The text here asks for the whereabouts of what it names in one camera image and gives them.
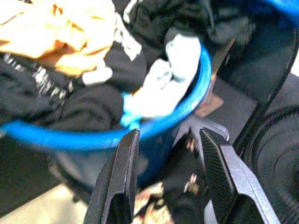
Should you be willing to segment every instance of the white cloth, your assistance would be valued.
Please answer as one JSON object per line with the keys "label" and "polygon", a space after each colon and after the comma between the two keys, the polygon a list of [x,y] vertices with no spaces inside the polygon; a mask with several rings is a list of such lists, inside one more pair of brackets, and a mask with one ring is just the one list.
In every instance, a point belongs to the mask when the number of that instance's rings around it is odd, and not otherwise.
{"label": "white cloth", "polygon": [[135,38],[126,29],[121,19],[121,15],[118,13],[116,13],[114,41],[121,43],[125,53],[128,55],[131,61],[134,61],[137,55],[140,55],[141,53],[141,44],[135,40]]}
{"label": "white cloth", "polygon": [[154,62],[143,87],[126,98],[125,111],[146,118],[165,116],[184,97],[198,68],[199,39],[177,34],[166,45],[166,52],[169,62],[162,59]]}
{"label": "white cloth", "polygon": [[138,0],[131,0],[127,7],[125,8],[125,11],[123,12],[123,20],[127,23],[130,24],[130,12],[132,8],[138,3]]}
{"label": "white cloth", "polygon": [[161,90],[170,82],[171,78],[172,72],[170,63],[162,59],[157,59],[145,77],[143,87],[147,89]]}
{"label": "white cloth", "polygon": [[104,60],[100,60],[96,70],[83,73],[82,81],[85,86],[102,84],[110,79],[112,74],[112,69],[106,66]]}
{"label": "white cloth", "polygon": [[166,55],[174,79],[184,81],[194,76],[198,68],[200,50],[198,37],[177,34],[166,44]]}

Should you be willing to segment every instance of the blue laundry basket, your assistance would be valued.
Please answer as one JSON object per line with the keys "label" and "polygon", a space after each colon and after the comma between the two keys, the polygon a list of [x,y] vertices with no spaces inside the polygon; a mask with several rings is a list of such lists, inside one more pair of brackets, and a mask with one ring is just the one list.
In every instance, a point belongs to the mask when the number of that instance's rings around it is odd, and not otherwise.
{"label": "blue laundry basket", "polygon": [[[202,47],[193,89],[172,114],[145,122],[140,127],[140,166],[138,185],[149,180],[165,163],[180,122],[199,105],[211,81],[211,59]],[[33,149],[52,152],[65,171],[92,190],[97,176],[128,129],[98,133],[72,133],[49,130],[14,121],[1,129],[7,136]]]}

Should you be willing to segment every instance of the floor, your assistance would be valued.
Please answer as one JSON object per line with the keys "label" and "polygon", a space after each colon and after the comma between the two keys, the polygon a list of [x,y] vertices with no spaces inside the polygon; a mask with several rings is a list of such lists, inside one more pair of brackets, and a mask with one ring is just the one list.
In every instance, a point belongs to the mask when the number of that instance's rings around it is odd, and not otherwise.
{"label": "floor", "polygon": [[49,172],[47,154],[0,139],[0,217],[58,184]]}
{"label": "floor", "polygon": [[[292,74],[299,77],[299,56],[292,68]],[[292,86],[295,76],[290,76],[287,89],[293,91],[298,86]],[[285,102],[285,95],[278,94],[277,104]],[[1,224],[81,224],[86,213],[87,205],[79,201],[73,202],[73,193],[63,184],[52,188],[46,193],[22,205],[0,219]]]}

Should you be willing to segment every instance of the black wheel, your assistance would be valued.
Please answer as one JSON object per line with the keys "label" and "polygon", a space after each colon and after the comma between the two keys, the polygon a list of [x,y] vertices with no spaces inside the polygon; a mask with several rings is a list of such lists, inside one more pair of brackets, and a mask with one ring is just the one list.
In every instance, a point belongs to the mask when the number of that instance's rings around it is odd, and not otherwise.
{"label": "black wheel", "polygon": [[299,224],[299,107],[265,118],[244,160],[259,179],[279,220]]}

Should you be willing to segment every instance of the laundry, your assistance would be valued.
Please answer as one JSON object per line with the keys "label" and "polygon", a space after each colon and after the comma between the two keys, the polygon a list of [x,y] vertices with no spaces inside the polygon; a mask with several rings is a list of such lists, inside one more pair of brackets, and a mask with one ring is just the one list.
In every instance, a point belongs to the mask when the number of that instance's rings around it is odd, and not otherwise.
{"label": "laundry", "polygon": [[73,77],[94,70],[114,40],[111,0],[33,2],[2,5],[0,51],[35,59]]}
{"label": "laundry", "polygon": [[111,85],[101,84],[74,92],[63,107],[35,120],[35,124],[64,131],[108,131],[118,126],[122,114],[121,93]]}
{"label": "laundry", "polygon": [[131,0],[123,19],[132,35],[142,44],[148,68],[158,58],[167,58],[164,38],[170,27],[200,35],[202,41],[207,37],[216,45],[225,44],[238,35],[252,36],[252,32],[244,33],[252,23],[245,12],[227,2],[216,2]]}
{"label": "laundry", "polygon": [[203,223],[206,187],[197,157],[196,138],[191,132],[184,134],[165,166],[136,195],[133,224]]}
{"label": "laundry", "polygon": [[72,80],[11,54],[0,55],[0,111],[11,119],[33,120],[61,107]]}
{"label": "laundry", "polygon": [[82,75],[84,85],[107,83],[114,85],[120,91],[135,92],[144,82],[146,75],[146,60],[142,52],[133,61],[126,54],[124,47],[114,42],[105,59],[95,71]]}
{"label": "laundry", "polygon": [[116,14],[112,48],[98,63],[97,69],[85,72],[79,82],[86,86],[108,83],[120,91],[135,92],[144,82],[146,69],[141,44],[128,32],[121,16]]}
{"label": "laundry", "polygon": [[146,76],[143,87],[124,98],[122,124],[141,117],[154,118],[172,113],[196,74],[201,46],[198,37],[177,34],[166,45],[169,62],[158,59]]}

